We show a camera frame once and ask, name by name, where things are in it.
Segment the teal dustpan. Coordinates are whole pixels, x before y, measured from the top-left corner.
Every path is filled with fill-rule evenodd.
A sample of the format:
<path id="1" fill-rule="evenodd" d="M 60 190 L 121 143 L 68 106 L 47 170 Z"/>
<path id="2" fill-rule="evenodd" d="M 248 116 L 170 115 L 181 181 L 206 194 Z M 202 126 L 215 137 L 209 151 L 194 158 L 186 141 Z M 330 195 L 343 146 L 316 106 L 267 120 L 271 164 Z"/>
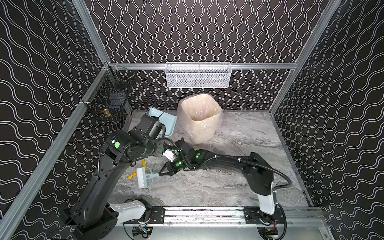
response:
<path id="1" fill-rule="evenodd" d="M 168 138 L 173 134 L 177 122 L 177 116 L 168 114 L 162 110 L 157 110 L 155 108 L 150 108 L 149 110 L 147 110 L 146 115 L 153 118 L 159 118 L 159 122 L 166 127 L 165 137 Z"/>

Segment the teal hand brush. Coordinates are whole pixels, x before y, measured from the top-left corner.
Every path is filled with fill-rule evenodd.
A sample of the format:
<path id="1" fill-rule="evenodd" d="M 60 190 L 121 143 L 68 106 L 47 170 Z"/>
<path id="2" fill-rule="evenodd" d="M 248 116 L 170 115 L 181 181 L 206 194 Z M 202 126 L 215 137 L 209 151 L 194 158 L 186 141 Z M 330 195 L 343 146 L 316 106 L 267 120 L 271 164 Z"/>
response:
<path id="1" fill-rule="evenodd" d="M 158 178 L 158 173 L 153 173 L 149 167 L 137 168 L 137 183 L 139 189 L 147 189 L 153 184 L 153 179 Z"/>

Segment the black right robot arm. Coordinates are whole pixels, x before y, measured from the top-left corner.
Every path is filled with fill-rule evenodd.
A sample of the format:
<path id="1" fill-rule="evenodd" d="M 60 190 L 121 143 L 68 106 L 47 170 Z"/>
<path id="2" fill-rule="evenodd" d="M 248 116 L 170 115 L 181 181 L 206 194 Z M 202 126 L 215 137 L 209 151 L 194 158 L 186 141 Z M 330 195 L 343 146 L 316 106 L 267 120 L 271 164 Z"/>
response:
<path id="1" fill-rule="evenodd" d="M 161 168 L 160 176 L 173 176 L 180 171 L 195 172 L 199 170 L 220 170 L 241 174 L 250 189 L 258 195 L 259 210 L 263 215 L 275 213 L 275 192 L 289 188 L 292 180 L 269 165 L 259 154 L 248 156 L 230 156 L 213 153 L 208 150 L 193 149 L 184 139 L 173 142 L 164 139 L 162 153 L 168 161 Z"/>

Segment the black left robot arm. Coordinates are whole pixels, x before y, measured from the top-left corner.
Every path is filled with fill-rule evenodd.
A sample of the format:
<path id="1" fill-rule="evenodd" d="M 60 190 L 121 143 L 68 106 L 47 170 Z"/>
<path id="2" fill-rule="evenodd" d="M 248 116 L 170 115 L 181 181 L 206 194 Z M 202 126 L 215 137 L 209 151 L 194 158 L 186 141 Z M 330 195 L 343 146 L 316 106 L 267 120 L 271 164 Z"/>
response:
<path id="1" fill-rule="evenodd" d="M 135 162 L 160 154 L 166 127 L 159 117 L 143 115 L 129 132 L 116 130 L 105 140 L 99 156 L 97 172 L 78 202 L 61 211 L 65 225 L 73 226 L 77 240 L 100 240 L 108 235 L 122 218 L 108 199 L 122 174 Z"/>

